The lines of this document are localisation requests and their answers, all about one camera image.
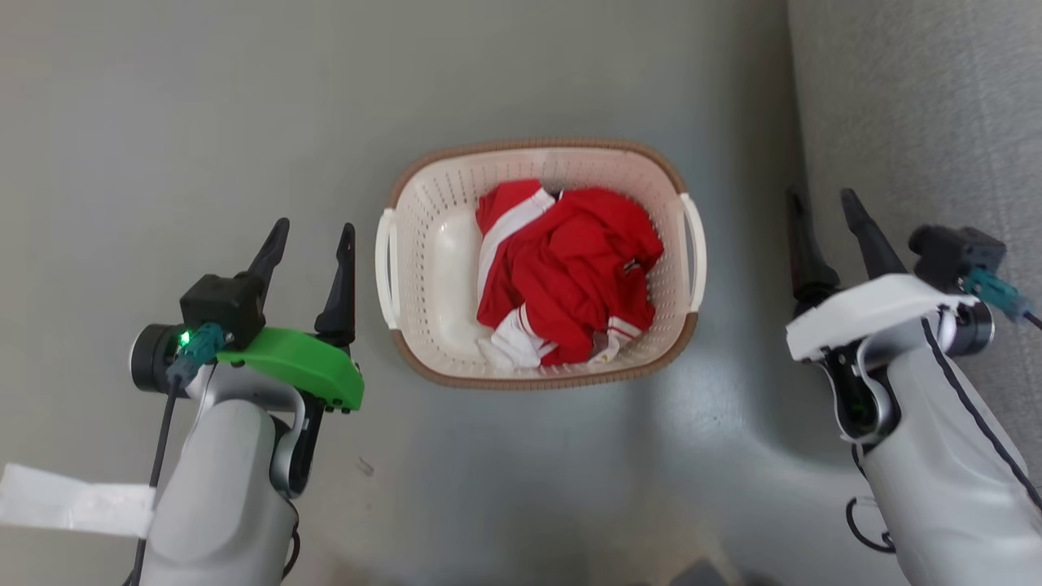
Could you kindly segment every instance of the teal connector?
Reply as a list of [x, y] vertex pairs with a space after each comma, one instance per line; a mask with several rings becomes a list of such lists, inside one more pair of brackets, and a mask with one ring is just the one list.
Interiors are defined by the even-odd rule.
[[178, 340], [180, 349], [177, 350], [177, 358], [167, 367], [167, 381], [171, 386], [175, 386], [175, 380], [188, 385], [202, 365], [217, 359], [217, 352], [224, 349], [227, 342], [224, 331], [213, 322], [202, 324], [194, 333], [185, 332]]
[[998, 309], [1013, 322], [1020, 321], [1025, 314], [1035, 313], [1032, 301], [1016, 287], [983, 269], [970, 271], [963, 280], [963, 291]]

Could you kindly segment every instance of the gray floor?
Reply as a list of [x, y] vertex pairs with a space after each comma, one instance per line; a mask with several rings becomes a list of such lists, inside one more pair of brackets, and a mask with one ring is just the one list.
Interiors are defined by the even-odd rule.
[[[268, 316], [308, 327], [350, 220], [368, 394], [323, 425], [287, 584], [662, 584], [705, 559], [786, 586], [902, 584], [848, 534], [867, 485], [824, 381], [784, 346], [784, 2], [348, 4], [0, 8], [0, 461], [145, 481], [162, 401], [125, 372], [137, 332], [176, 320], [201, 273], [243, 268], [280, 215]], [[430, 149], [547, 135], [643, 141], [687, 177], [711, 254], [695, 340], [625, 385], [422, 382], [371, 278], [391, 184]], [[119, 584], [132, 550], [0, 529], [9, 584]]]

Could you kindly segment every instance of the white tape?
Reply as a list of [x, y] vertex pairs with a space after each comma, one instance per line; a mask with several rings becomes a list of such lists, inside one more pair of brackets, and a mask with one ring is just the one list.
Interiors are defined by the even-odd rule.
[[140, 484], [89, 484], [19, 464], [0, 480], [0, 523], [145, 538], [155, 489]]

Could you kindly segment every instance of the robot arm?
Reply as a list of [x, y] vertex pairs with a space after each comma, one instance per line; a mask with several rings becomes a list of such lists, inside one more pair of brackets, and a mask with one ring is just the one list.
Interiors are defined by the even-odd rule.
[[[907, 274], [857, 196], [843, 200], [871, 278], [846, 291], [813, 243], [805, 203], [790, 194], [793, 359], [828, 373], [842, 436], [914, 586], [1037, 583], [1042, 504], [1019, 451], [948, 358], [990, 343], [987, 306], [961, 286], [974, 271], [993, 274], [1004, 246], [971, 228], [921, 229], [913, 248], [923, 259]], [[1007, 297], [1008, 315], [1026, 311], [1022, 297]]]
[[267, 411], [243, 399], [207, 410], [155, 510], [141, 583], [276, 586], [297, 513], [269, 480]]
[[[288, 230], [279, 220], [248, 271], [193, 286], [181, 298], [184, 325], [153, 324], [134, 342], [134, 384], [168, 394], [168, 412], [177, 396], [197, 399], [199, 412], [128, 584], [274, 586], [292, 568], [299, 537], [290, 500], [307, 484], [323, 413], [357, 410], [364, 384], [349, 348], [351, 224], [316, 334], [266, 327], [264, 299]], [[290, 423], [275, 416], [286, 413]]]

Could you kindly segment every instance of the cable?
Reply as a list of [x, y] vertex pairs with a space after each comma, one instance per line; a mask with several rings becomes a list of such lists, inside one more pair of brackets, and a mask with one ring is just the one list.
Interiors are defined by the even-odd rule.
[[1039, 317], [1032, 312], [1024, 312], [1024, 319], [1032, 322], [1032, 325], [1035, 327], [1042, 329], [1042, 319], [1039, 319]]
[[1039, 510], [1040, 513], [1042, 513], [1042, 497], [1039, 496], [1038, 490], [1036, 490], [1035, 487], [1032, 486], [1032, 483], [1031, 481], [1027, 480], [1027, 477], [1024, 474], [1024, 471], [1020, 469], [1020, 466], [1017, 465], [1017, 462], [1013, 459], [1012, 456], [1010, 456], [1010, 453], [1006, 449], [1006, 446], [1002, 445], [1002, 442], [1000, 442], [998, 438], [995, 436], [995, 432], [991, 431], [991, 428], [988, 426], [988, 423], [984, 420], [984, 417], [981, 415], [981, 412], [977, 411], [977, 408], [970, 400], [970, 397], [966, 395], [966, 390], [963, 389], [962, 384], [959, 383], [959, 379], [956, 376], [954, 371], [951, 370], [951, 365], [949, 365], [948, 361], [945, 360], [944, 353], [941, 352], [940, 346], [937, 345], [937, 339], [934, 338], [934, 333], [929, 326], [929, 321], [925, 319], [922, 320], [922, 331], [926, 335], [926, 342], [929, 343], [931, 349], [934, 350], [934, 359], [937, 361], [937, 364], [941, 367], [941, 370], [944, 372], [944, 377], [948, 380], [948, 384], [951, 385], [953, 389], [956, 389], [956, 393], [959, 395], [959, 400], [962, 401], [963, 407], [966, 408], [966, 411], [968, 411], [969, 414], [973, 416], [973, 420], [976, 422], [977, 428], [979, 428], [981, 433], [983, 433], [985, 437], [988, 438], [989, 441], [991, 441], [991, 445], [994, 446], [995, 451], [998, 454], [998, 457], [1001, 458], [1002, 461], [1006, 462], [1008, 466], [1010, 466], [1010, 470], [1013, 471], [1013, 475], [1016, 477], [1017, 482], [1019, 482], [1020, 485], [1024, 487], [1024, 490], [1027, 491], [1027, 497], [1031, 498], [1035, 507]]
[[[170, 435], [170, 420], [174, 416], [174, 402], [177, 400], [177, 393], [181, 390], [181, 377], [175, 375], [171, 381], [170, 389], [167, 391], [167, 405], [163, 410], [163, 423], [159, 424], [159, 440], [155, 445], [155, 459], [152, 461], [152, 475], [148, 479], [148, 486], [155, 488], [159, 485], [159, 472], [163, 471], [163, 458], [167, 454], [167, 437]], [[138, 540], [138, 552], [134, 554], [133, 571], [127, 577], [124, 583], [129, 586], [141, 584], [141, 570], [145, 563], [144, 539]]]
[[[862, 467], [861, 460], [858, 459], [857, 444], [850, 444], [850, 458], [853, 460], [853, 465], [858, 466], [858, 471], [861, 472], [861, 475], [864, 477], [864, 479], [867, 481], [868, 477], [865, 475], [865, 468]], [[847, 517], [847, 527], [850, 528], [850, 533], [852, 533], [853, 536], [858, 538], [858, 541], [861, 541], [863, 544], [865, 544], [865, 546], [875, 550], [880, 554], [896, 554], [897, 548], [894, 547], [894, 542], [892, 539], [890, 539], [889, 531], [883, 532], [882, 536], [883, 542], [886, 543], [886, 545], [879, 545], [878, 543], [873, 543], [869, 538], [865, 537], [865, 535], [861, 533], [861, 531], [858, 529], [857, 523], [853, 522], [853, 507], [857, 504], [858, 504], [857, 496], [854, 496], [847, 503], [846, 517]]]
[[293, 506], [293, 503], [289, 500], [286, 503], [293, 509], [293, 513], [297, 515], [297, 520], [293, 523], [293, 553], [290, 554], [290, 561], [286, 562], [286, 567], [282, 568], [282, 580], [286, 580], [286, 577], [290, 576], [290, 572], [293, 571], [293, 566], [297, 565], [297, 557], [300, 556], [300, 534], [297, 532], [300, 528], [300, 513]]
[[1021, 295], [1016, 287], [998, 278], [993, 272], [982, 268], [973, 269], [960, 280], [960, 284], [963, 291], [1002, 312], [1007, 319], [1014, 323], [1035, 312], [1035, 304], [1031, 299]]
[[857, 523], [853, 522], [853, 507], [857, 504], [858, 504], [857, 496], [847, 502], [846, 517], [847, 517], [847, 527], [850, 528], [850, 533], [852, 533], [853, 536], [858, 538], [858, 541], [861, 541], [863, 545], [865, 545], [870, 550], [873, 550], [880, 554], [896, 554], [897, 550], [894, 548], [894, 542], [890, 539], [889, 531], [883, 533], [883, 542], [886, 543], [886, 545], [879, 545], [878, 543], [875, 543], [871, 539], [865, 537], [861, 533], [861, 531], [858, 530]]

